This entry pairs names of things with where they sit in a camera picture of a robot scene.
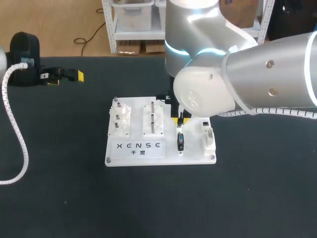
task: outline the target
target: white plastic base plate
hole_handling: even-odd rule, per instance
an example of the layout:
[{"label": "white plastic base plate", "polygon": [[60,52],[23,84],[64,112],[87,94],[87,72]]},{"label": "white plastic base plate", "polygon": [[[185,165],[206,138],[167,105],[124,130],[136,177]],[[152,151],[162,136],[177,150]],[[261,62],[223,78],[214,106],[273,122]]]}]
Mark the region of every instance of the white plastic base plate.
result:
[{"label": "white plastic base plate", "polygon": [[[177,150],[175,121],[170,117],[170,105],[156,101],[155,97],[118,98],[131,107],[130,132],[128,137],[109,136],[106,148],[106,166],[149,166],[149,165],[198,165],[215,164],[214,153],[204,156],[202,123],[209,118],[191,118],[183,125],[185,150]],[[163,136],[144,136],[143,117],[145,106],[155,103],[156,109],[163,109]]]}]

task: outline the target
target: robotic arm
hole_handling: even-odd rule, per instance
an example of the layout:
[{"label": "robotic arm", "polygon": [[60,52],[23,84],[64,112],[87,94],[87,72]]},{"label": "robotic arm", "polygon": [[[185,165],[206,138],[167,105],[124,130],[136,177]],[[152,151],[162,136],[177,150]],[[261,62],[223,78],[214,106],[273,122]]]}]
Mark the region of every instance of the robotic arm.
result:
[{"label": "robotic arm", "polygon": [[317,106],[317,32],[258,46],[222,16],[218,0],[169,0],[166,19],[166,70],[187,112],[317,118],[294,110]]}]

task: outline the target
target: cardboard box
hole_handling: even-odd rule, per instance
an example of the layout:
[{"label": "cardboard box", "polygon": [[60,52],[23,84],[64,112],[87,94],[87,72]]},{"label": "cardboard box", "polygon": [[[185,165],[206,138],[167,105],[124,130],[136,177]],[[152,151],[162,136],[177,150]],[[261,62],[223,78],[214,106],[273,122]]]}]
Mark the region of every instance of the cardboard box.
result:
[{"label": "cardboard box", "polygon": [[139,55],[140,41],[117,41],[117,54],[119,55]]},{"label": "cardboard box", "polygon": [[253,27],[259,0],[219,0],[222,15],[240,28]]},{"label": "cardboard box", "polygon": [[164,40],[145,41],[147,53],[163,53],[165,52]]}]

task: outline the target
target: dark gray table mat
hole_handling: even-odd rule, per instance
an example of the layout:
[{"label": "dark gray table mat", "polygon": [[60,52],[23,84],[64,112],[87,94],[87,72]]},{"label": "dark gray table mat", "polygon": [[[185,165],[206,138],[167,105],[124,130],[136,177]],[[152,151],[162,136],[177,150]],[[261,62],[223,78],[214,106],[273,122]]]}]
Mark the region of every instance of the dark gray table mat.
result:
[{"label": "dark gray table mat", "polygon": [[[85,83],[9,88],[30,155],[0,187],[1,238],[312,238],[317,236],[317,122],[211,119],[217,164],[107,168],[111,100],[168,89],[163,58],[47,58]],[[0,106],[0,179],[22,167]]]}]

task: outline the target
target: black cable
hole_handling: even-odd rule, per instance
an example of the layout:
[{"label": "black cable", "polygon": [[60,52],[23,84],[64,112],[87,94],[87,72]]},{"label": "black cable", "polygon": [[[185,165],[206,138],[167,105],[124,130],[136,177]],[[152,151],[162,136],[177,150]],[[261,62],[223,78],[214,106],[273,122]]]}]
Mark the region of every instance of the black cable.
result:
[{"label": "black cable", "polygon": [[[98,8],[96,9],[96,13],[103,13],[104,10],[102,8]],[[103,23],[93,34],[93,36],[89,39],[89,40],[86,40],[85,38],[82,38],[82,37],[78,37],[76,39],[74,39],[74,43],[76,44],[84,44],[83,45],[83,48],[81,49],[81,56],[83,56],[83,53],[84,53],[84,48],[86,47],[86,44],[88,42],[90,42],[94,37],[95,35],[97,34],[97,32],[105,25],[106,23]]]}]

